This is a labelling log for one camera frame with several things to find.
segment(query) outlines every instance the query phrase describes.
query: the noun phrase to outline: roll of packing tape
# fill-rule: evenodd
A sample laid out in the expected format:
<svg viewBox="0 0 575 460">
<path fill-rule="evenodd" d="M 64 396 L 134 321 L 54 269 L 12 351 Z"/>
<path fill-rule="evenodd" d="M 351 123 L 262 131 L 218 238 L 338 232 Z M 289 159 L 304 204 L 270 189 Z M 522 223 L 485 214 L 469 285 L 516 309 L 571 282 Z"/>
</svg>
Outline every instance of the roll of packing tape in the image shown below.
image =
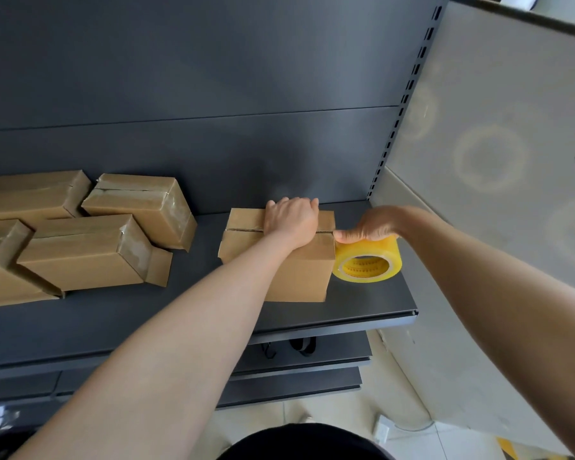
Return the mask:
<svg viewBox="0 0 575 460">
<path fill-rule="evenodd" d="M 393 236 L 377 241 L 335 242 L 335 255 L 332 273 L 343 281 L 383 281 L 402 268 L 399 245 Z"/>
</svg>

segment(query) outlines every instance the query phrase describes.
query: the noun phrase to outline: hand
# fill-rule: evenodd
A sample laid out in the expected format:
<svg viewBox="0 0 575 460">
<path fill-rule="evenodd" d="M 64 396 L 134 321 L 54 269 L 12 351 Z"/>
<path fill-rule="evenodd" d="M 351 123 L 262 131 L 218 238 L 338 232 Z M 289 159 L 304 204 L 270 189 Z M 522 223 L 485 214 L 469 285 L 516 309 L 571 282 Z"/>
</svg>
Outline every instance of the hand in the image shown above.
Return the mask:
<svg viewBox="0 0 575 460">
<path fill-rule="evenodd" d="M 269 200 L 264 217 L 264 235 L 280 234 L 291 249 L 302 247 L 313 240 L 318 229 L 319 200 L 288 199 L 278 203 Z"/>
<path fill-rule="evenodd" d="M 362 239 L 381 240 L 391 235 L 398 237 L 395 232 L 393 210 L 398 207 L 377 207 L 367 210 L 360 222 L 353 229 L 347 231 L 334 231 L 334 239 L 340 243 L 354 243 Z"/>
</svg>

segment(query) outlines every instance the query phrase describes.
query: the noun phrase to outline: taped cardboard box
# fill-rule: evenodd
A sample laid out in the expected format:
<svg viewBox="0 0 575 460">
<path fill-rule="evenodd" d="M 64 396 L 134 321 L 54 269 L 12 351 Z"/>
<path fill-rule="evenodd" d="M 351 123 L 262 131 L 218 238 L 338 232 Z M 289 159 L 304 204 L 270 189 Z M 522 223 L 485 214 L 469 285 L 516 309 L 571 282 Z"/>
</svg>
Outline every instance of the taped cardboard box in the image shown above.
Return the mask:
<svg viewBox="0 0 575 460">
<path fill-rule="evenodd" d="M 103 174 L 81 205 L 92 216 L 131 213 L 158 247 L 189 251 L 196 221 L 174 177 Z"/>
<path fill-rule="evenodd" d="M 265 210 L 232 208 L 218 257 L 228 263 L 264 236 Z M 334 266 L 334 212 L 320 211 L 313 240 L 294 250 L 270 283 L 266 301 L 323 302 Z"/>
<path fill-rule="evenodd" d="M 79 205 L 90 189 L 83 171 L 0 176 L 0 219 L 36 229 L 45 219 L 83 216 Z"/>
<path fill-rule="evenodd" d="M 18 263 L 62 291 L 148 282 L 166 287 L 172 254 L 151 245 L 132 215 L 53 219 Z"/>
<path fill-rule="evenodd" d="M 17 219 L 0 221 L 0 306 L 62 297 L 57 287 L 16 263 L 31 237 Z"/>
</svg>

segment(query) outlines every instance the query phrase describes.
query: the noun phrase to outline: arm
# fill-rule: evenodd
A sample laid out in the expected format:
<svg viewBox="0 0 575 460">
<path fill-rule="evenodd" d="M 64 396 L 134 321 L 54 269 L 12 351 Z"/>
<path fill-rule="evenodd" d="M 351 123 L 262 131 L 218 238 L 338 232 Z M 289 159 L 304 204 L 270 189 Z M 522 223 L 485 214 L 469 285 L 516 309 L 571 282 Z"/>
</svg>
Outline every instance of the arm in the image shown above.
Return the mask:
<svg viewBox="0 0 575 460">
<path fill-rule="evenodd" d="M 339 242 L 393 233 L 482 350 L 575 454 L 575 289 L 414 207 L 369 210 Z"/>
<path fill-rule="evenodd" d="M 187 458 L 251 336 L 277 269 L 318 225 L 318 200 L 268 202 L 265 237 L 128 338 L 14 460 Z"/>
</svg>

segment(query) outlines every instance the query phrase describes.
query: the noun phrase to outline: person's left hand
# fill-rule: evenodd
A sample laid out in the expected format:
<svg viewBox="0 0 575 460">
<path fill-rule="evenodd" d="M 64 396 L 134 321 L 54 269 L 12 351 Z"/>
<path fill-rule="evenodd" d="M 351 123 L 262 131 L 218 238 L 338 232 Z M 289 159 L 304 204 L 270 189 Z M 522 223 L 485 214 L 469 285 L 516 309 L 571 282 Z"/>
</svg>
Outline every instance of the person's left hand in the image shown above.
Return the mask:
<svg viewBox="0 0 575 460">
<path fill-rule="evenodd" d="M 288 199 L 278 203 L 269 200 L 264 217 L 264 235 L 283 235 L 292 249 L 312 241 L 318 229 L 319 200 Z"/>
</svg>

